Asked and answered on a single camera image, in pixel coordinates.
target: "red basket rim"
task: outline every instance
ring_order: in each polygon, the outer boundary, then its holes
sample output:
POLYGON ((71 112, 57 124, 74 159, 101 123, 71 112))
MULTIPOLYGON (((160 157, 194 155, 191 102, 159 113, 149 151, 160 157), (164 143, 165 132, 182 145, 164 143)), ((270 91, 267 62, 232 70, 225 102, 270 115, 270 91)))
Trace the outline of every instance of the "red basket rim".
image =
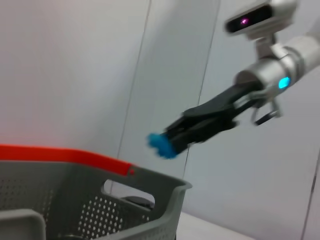
POLYGON ((0 144, 0 161, 3 160, 84 164, 123 176, 132 166, 131 163, 84 150, 0 144))

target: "plastic basket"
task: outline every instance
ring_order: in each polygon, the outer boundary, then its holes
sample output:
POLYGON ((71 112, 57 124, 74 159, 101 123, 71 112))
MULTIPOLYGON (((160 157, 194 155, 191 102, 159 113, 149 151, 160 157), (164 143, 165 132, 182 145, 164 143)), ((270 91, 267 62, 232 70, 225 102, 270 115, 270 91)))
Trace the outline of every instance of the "plastic basket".
POLYGON ((46 224, 44 218, 30 209, 0 211, 0 239, 44 240, 46 224))
POLYGON ((186 181, 82 150, 0 145, 0 210, 40 213, 48 240, 173 240, 189 188, 186 181), (154 209, 105 193, 106 180, 151 194, 154 209))

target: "basket handle hole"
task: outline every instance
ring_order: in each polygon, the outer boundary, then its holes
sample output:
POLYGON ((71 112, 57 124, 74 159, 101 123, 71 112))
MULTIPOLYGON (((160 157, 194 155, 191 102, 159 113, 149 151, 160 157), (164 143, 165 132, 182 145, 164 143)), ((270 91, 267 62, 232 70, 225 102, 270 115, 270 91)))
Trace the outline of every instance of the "basket handle hole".
POLYGON ((153 210, 156 204, 151 194, 109 179, 103 184, 102 193, 123 199, 149 211, 153 210))

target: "wall seam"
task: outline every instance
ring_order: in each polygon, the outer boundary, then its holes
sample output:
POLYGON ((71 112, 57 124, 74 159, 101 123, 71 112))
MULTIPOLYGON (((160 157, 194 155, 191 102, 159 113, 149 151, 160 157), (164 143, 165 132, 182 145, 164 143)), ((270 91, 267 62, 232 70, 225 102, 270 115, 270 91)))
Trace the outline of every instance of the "wall seam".
POLYGON ((320 163, 320 150, 319 150, 318 159, 317 159, 316 165, 315 165, 315 173, 313 175, 312 187, 311 187, 311 190, 310 190, 309 202, 308 202, 308 207, 306 209, 306 214, 305 214, 305 219, 304 219, 304 223, 303 223, 303 229, 302 229, 302 234, 301 234, 300 240, 304 240, 305 235, 306 235, 306 230, 307 230, 309 214, 310 214, 310 210, 311 210, 312 199, 313 199, 313 196, 314 196, 314 190, 312 188, 316 187, 316 184, 317 184, 317 181, 318 181, 317 174, 318 174, 318 170, 319 170, 319 163, 320 163))
MULTIPOLYGON (((152 5, 152 0, 149 0, 148 8, 147 8, 147 11, 146 11, 146 17, 145 17, 145 22, 144 22, 144 27, 143 27, 143 33, 142 33, 140 48, 139 48, 139 53, 138 53, 138 58, 136 60, 136 65, 135 65, 134 74, 133 74, 133 78, 132 78, 132 83, 131 83, 131 87, 130 87, 129 102, 128 102, 127 106, 126 106, 126 112, 125 112, 124 124, 123 124, 121 138, 120 138, 120 144, 119 144, 119 148, 118 148, 118 151, 117 151, 117 154, 116 154, 116 158, 117 159, 120 156, 121 146, 123 144, 123 140, 124 140, 124 136, 125 136, 125 130, 126 130, 126 125, 127 125, 128 115, 129 115, 129 109, 130 109, 130 106, 131 106, 132 95, 133 95, 133 91, 134 91, 134 85, 135 85, 136 78, 137 78, 137 72, 138 72, 141 52, 142 52, 142 49, 143 49, 145 36, 146 36, 146 30, 147 30, 147 26, 148 26, 148 22, 149 22, 149 15, 150 15, 150 11, 151 11, 151 5, 152 5)), ((112 193, 113 186, 114 186, 114 182, 112 181, 111 186, 110 186, 110 193, 112 193)))
MULTIPOLYGON (((210 40, 210 46, 209 46, 209 49, 208 49, 208 55, 207 55, 207 58, 206 58, 205 68, 204 68, 204 72, 203 72, 203 76, 202 76, 202 83, 201 83, 201 88, 200 88, 200 92, 199 92, 197 106, 199 106, 199 104, 200 104, 201 94, 202 94, 202 91, 203 91, 203 88, 204 88, 204 82, 205 82, 207 69, 208 69, 208 65, 209 65, 209 61, 210 61, 210 53, 211 53, 212 45, 213 45, 213 42, 214 42, 215 32, 216 32, 216 29, 217 29, 217 23, 218 23, 218 16, 219 16, 219 12, 220 12, 220 7, 221 7, 221 0, 219 0, 218 3, 217 3, 216 15, 215 15, 215 18, 213 20, 213 30, 212 30, 211 40, 210 40)), ((184 169, 183 169, 183 175, 182 175, 183 179, 185 178, 185 173, 186 173, 186 168, 187 168, 187 163, 188 163, 188 158, 189 158, 189 152, 190 152, 190 147, 188 148, 187 154, 186 154, 186 159, 185 159, 185 164, 184 164, 184 169)))

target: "robot camera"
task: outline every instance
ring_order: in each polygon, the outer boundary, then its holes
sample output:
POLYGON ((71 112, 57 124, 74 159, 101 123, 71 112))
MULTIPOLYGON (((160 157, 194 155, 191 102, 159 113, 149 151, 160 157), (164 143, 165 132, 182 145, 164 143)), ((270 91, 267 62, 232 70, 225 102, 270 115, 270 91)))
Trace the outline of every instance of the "robot camera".
POLYGON ((292 24, 297 5, 297 0, 257 1, 229 18, 225 30, 251 40, 273 35, 292 24))

